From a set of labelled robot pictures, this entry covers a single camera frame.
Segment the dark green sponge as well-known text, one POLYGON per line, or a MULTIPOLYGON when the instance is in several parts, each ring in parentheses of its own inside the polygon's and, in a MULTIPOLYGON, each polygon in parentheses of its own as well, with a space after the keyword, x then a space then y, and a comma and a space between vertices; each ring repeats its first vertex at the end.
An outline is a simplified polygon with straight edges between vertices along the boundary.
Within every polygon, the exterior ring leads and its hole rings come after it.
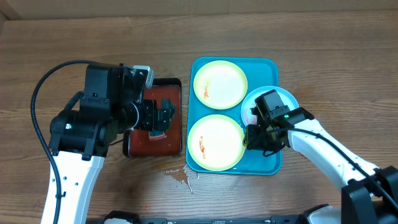
POLYGON ((151 131, 149 132, 149 140, 156 141, 162 138, 165 138, 166 135, 163 131, 151 131))

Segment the yellow-green plate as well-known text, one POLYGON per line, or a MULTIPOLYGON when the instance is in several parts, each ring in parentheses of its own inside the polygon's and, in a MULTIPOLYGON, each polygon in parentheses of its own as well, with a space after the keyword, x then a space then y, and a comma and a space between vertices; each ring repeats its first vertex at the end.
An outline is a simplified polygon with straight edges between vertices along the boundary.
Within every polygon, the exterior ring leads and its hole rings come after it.
POLYGON ((248 90, 248 79, 235 63, 215 60, 204 64, 196 72, 193 90, 205 106, 226 110, 243 100, 248 90))
POLYGON ((225 171, 243 157, 244 132, 232 118, 211 114, 199 119, 188 134, 187 146, 191 158, 209 171, 225 171))

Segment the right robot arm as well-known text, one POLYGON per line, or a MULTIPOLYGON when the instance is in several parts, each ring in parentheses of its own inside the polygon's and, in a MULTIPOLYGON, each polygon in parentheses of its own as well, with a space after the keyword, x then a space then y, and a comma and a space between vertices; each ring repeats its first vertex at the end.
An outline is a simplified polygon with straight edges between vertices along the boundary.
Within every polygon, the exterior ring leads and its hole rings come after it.
POLYGON ((310 208, 295 223, 397 223, 397 168, 368 162, 330 135, 286 90, 265 86, 246 97, 244 147, 264 157, 289 147, 305 156, 340 191, 341 206, 310 208))

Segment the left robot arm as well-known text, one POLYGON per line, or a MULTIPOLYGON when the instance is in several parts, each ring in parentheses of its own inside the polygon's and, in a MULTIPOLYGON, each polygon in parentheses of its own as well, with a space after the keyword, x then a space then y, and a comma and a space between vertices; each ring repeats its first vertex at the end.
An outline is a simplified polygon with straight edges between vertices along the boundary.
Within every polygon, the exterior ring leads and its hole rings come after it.
POLYGON ((154 72, 149 66, 85 64, 85 88, 77 92, 50 123, 45 142, 35 115, 35 101, 43 82, 68 61, 48 71, 38 82, 30 103, 34 129, 50 161, 50 180, 42 223, 85 223, 91 195, 109 146, 130 129, 165 133, 180 109, 170 99, 144 99, 154 72))

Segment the light blue plate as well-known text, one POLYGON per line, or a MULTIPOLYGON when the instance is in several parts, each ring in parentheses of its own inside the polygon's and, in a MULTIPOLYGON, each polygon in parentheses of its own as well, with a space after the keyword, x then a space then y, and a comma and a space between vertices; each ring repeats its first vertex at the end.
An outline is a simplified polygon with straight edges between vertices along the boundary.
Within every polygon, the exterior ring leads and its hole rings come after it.
POLYGON ((256 88, 245 97, 241 105, 241 119, 244 126, 249 124, 257 124, 257 116, 253 115, 251 112, 251 109, 256 106, 254 100, 263 93, 267 93, 271 90, 275 90, 279 94, 283 103, 287 105, 290 110, 294 110, 299 107, 299 103, 295 97, 283 88, 277 86, 262 86, 256 88))

